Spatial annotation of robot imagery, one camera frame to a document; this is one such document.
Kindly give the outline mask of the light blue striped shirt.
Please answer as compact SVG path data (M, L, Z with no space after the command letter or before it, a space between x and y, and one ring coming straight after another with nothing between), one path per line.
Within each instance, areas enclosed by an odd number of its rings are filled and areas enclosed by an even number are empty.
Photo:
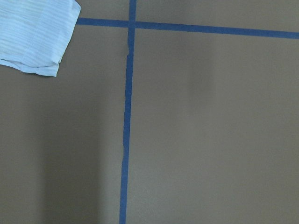
M2 0L0 64L56 77L80 11L75 0Z

